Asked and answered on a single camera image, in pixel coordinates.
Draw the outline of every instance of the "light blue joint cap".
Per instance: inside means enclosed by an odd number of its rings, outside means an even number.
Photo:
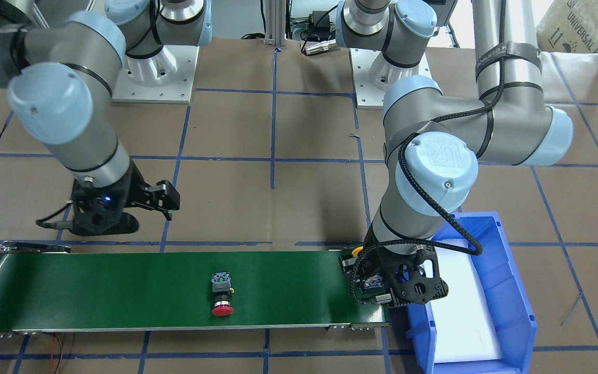
[[[474,152],[445,132],[426,132],[414,138],[405,150],[405,159],[412,177],[449,212],[463,204],[479,173]],[[396,185],[411,208],[422,215],[439,216],[410,185],[400,164],[396,164]]]
[[[430,38],[437,26],[435,10],[422,0],[398,0],[396,14],[401,23],[413,33]]]
[[[114,48],[119,55],[121,66],[124,66],[126,39],[116,24],[112,23],[112,21],[107,19],[104,15],[100,15],[97,12],[88,12],[87,10],[80,10],[79,12],[71,14],[71,16],[64,21],[64,24],[71,22],[81,23],[100,34],[100,36],[112,45],[112,48]]]
[[[65,144],[89,125],[92,96],[73,69],[58,62],[26,67],[11,79],[7,99],[24,128],[45,144]]]
[[[339,2],[336,14],[336,44],[340,47],[347,48],[345,45],[345,40],[343,38],[343,6],[345,2]]]
[[[389,111],[398,100],[402,99],[405,95],[416,90],[421,90],[422,88],[434,88],[440,92],[440,95],[442,94],[442,90],[440,89],[440,86],[437,85],[437,82],[427,76],[406,76],[406,78],[391,85],[384,95],[384,110],[382,112],[382,117],[384,118],[384,116],[387,115],[387,111]]]
[[[213,28],[211,26],[211,0],[205,1],[205,18],[202,20],[202,32],[197,45],[209,45],[211,43],[211,36],[213,35]]]
[[[574,138],[574,124],[567,113],[562,109],[553,108],[553,121],[548,128],[548,133],[521,166],[549,166],[560,161],[560,158],[569,151],[569,146]]]
[[[117,26],[133,21],[147,8],[149,0],[106,0],[105,14]]]

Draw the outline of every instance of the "velcro strap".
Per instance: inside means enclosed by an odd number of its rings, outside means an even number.
[[[538,67],[541,71],[541,59],[539,58],[540,54],[541,50],[531,44],[516,43],[513,41],[500,43],[488,52],[484,53],[484,55],[477,61],[475,75],[479,76],[479,74],[486,69],[486,67],[505,57],[512,59],[524,59],[525,61],[529,61],[536,65],[536,67]]]

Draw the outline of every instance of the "ur logo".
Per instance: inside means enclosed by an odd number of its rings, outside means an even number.
[[[460,151],[462,144],[456,142],[424,142],[428,147],[430,164],[447,168],[463,168],[463,158]]]

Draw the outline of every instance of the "blue tape grid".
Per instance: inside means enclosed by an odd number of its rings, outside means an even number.
[[[363,199],[365,203],[365,211],[366,211],[366,218],[367,223],[370,224],[371,217],[370,217],[370,206],[368,202],[368,188],[365,179],[365,164],[383,164],[384,161],[382,159],[364,159],[363,158],[363,149],[361,146],[361,139],[358,139],[358,159],[311,159],[311,158],[276,158],[275,157],[275,133],[276,133],[276,97],[278,95],[304,95],[304,96],[316,96],[316,97],[347,97],[353,100],[353,111],[354,111],[354,125],[355,130],[359,129],[359,121],[356,111],[356,96],[352,93],[313,93],[313,92],[289,92],[289,91],[279,91],[277,90],[277,54],[279,50],[276,49],[273,54],[274,58],[274,71],[273,71],[273,89],[272,90],[237,90],[237,89],[212,89],[212,88],[196,88],[196,91],[210,91],[210,92],[238,92],[238,93],[256,93],[256,94],[268,94],[273,96],[273,107],[272,107],[272,144],[270,150],[270,158],[235,158],[235,157],[194,157],[194,156],[183,156],[183,147],[185,144],[185,138],[187,137],[187,130],[188,130],[188,122],[189,122],[189,114],[190,114],[190,106],[187,107],[183,132],[180,140],[178,154],[176,156],[154,156],[154,155],[135,155],[132,156],[133,159],[172,159],[176,161],[175,164],[175,172],[173,175],[173,184],[176,185],[176,181],[178,180],[178,175],[180,171],[181,161],[247,161],[247,162],[266,162],[271,163],[271,170],[270,170],[270,187],[273,189],[275,184],[275,163],[359,163],[360,170],[361,170],[361,185],[363,189]],[[588,102],[577,102],[575,99],[575,95],[572,92],[571,88],[569,87],[565,77],[560,71],[555,59],[551,56],[553,64],[555,65],[560,78],[563,81],[563,84],[567,88],[570,96],[574,100],[574,102],[547,102],[547,104],[552,105],[572,105],[575,106],[581,117],[583,118],[588,131],[593,138],[596,147],[598,149],[598,139],[588,123],[588,120],[584,116],[582,111],[582,106],[598,106],[598,103],[588,103]],[[10,123],[10,119],[12,119],[12,114],[9,115],[7,118],[6,123],[3,126],[2,134],[4,130]],[[31,157],[31,158],[52,158],[51,154],[17,154],[17,153],[0,153],[0,157]],[[557,164],[549,167],[555,168],[598,168],[598,164]],[[558,235],[558,242],[512,242],[510,243],[512,246],[547,246],[547,247],[560,247],[563,250],[567,263],[569,265],[569,269],[572,272],[572,277],[574,277],[574,282],[579,289],[582,291],[581,284],[575,272],[574,265],[569,258],[569,253],[567,248],[571,246],[589,246],[589,247],[598,247],[598,243],[581,243],[581,242],[565,242],[562,240],[562,235],[560,234],[560,230],[558,228],[557,222],[555,221],[555,217],[550,208],[550,204],[548,203],[548,199],[546,199],[546,195],[543,192],[543,188],[541,186],[541,182],[539,177],[536,173],[536,170],[532,168],[532,172],[534,178],[536,180],[537,186],[539,187],[539,191],[541,193],[541,197],[543,198],[544,204],[548,211],[548,215],[551,218],[551,223],[555,229],[556,234]],[[64,214],[64,218],[66,219],[69,215],[67,211]],[[128,246],[159,246],[160,251],[164,251],[165,246],[256,246],[258,244],[270,244],[271,242],[185,242],[185,241],[169,241],[167,240],[169,229],[169,223],[166,222],[164,226],[164,232],[161,241],[159,242],[117,242],[117,241],[92,241],[92,242],[83,242],[83,241],[76,241],[76,240],[62,240],[61,234],[59,232],[57,234],[57,239],[55,240],[46,240],[46,241],[38,241],[39,243],[43,244],[64,244],[64,245],[81,245],[81,244],[88,244],[88,245],[99,245],[99,246],[116,246],[116,245],[128,245]],[[358,246],[361,245],[361,242],[297,242],[295,246]],[[589,304],[587,302],[586,296],[583,293],[583,304],[588,312],[588,317],[591,321],[593,329],[595,330],[597,339],[598,339],[598,326],[596,326],[595,318],[589,308]],[[151,338],[151,332],[145,332],[145,337],[143,340],[142,352],[138,354],[128,354],[128,353],[112,353],[112,354],[93,354],[93,355],[83,355],[83,354],[68,354],[64,356],[64,359],[139,359],[140,366],[139,366],[139,374],[144,372],[144,365],[145,360],[147,359],[162,359],[162,358],[246,358],[246,357],[255,357],[255,358],[263,358],[263,373],[268,373],[268,360],[271,357],[316,357],[316,356],[349,356],[349,355],[382,355],[384,356],[385,360],[385,372],[391,372],[390,364],[389,364],[389,357],[392,355],[413,355],[413,351],[408,350],[389,350],[388,348],[388,341],[387,341],[387,331],[385,328],[381,329],[382,331],[382,350],[363,350],[363,351],[289,351],[289,352],[280,352],[280,353],[271,353],[269,350],[270,346],[270,330],[265,330],[265,343],[264,343],[264,351],[263,352],[232,352],[232,353],[147,353],[147,347]],[[15,360],[15,367],[14,367],[14,374],[19,372],[19,368],[21,366],[22,360],[26,359],[49,359],[50,355],[48,354],[26,354],[26,346],[29,342],[29,336],[24,336],[22,346],[20,351],[17,355],[0,355],[0,359],[6,360]],[[572,345],[572,346],[536,346],[534,348],[536,352],[551,352],[551,351],[598,351],[598,345]]]

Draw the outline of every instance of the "cardboard box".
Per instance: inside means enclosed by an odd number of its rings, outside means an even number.
[[[537,40],[549,52],[598,53],[598,0],[555,0]]]

